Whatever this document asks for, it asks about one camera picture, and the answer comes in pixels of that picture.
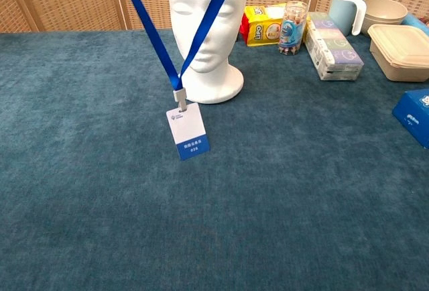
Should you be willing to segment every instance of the id badge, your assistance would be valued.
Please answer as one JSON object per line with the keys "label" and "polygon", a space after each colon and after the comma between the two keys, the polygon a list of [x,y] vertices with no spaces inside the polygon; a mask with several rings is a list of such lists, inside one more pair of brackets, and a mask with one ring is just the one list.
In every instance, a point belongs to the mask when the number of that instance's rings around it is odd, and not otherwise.
{"label": "id badge", "polygon": [[198,103],[167,111],[167,119],[181,160],[210,150]]}

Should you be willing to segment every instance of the white foam mannequin head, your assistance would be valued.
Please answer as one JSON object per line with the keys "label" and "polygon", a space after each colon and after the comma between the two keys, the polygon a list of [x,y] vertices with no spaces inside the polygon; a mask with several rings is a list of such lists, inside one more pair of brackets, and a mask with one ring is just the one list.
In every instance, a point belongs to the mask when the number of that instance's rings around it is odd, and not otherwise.
{"label": "white foam mannequin head", "polygon": [[[182,76],[188,100],[220,103],[243,87],[243,75],[228,63],[239,31],[246,0],[225,0],[194,60]],[[210,0],[170,0],[174,37],[187,57],[195,32]]]}

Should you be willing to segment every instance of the mug handle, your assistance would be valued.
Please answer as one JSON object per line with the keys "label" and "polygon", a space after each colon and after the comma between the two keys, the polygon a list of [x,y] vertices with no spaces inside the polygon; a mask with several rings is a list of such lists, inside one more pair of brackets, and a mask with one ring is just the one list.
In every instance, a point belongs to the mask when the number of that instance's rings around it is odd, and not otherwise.
{"label": "mug handle", "polygon": [[367,12],[367,4],[362,0],[354,1],[353,3],[356,5],[356,16],[351,33],[352,35],[358,35],[361,33],[363,19],[365,18],[365,13]]}

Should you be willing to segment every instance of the light blue mug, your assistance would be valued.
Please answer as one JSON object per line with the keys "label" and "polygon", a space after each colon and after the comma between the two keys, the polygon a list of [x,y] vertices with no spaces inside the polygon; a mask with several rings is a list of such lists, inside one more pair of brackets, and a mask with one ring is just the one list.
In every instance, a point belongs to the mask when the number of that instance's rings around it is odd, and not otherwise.
{"label": "light blue mug", "polygon": [[344,36],[361,32],[367,4],[363,0],[332,0],[329,16]]}

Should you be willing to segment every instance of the yellow snack box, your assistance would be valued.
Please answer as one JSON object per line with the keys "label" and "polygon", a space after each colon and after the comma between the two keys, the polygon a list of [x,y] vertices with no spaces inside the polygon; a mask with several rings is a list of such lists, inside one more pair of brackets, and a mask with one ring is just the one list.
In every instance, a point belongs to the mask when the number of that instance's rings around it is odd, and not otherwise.
{"label": "yellow snack box", "polygon": [[285,3],[271,6],[246,6],[240,33],[247,46],[277,44],[280,38]]}

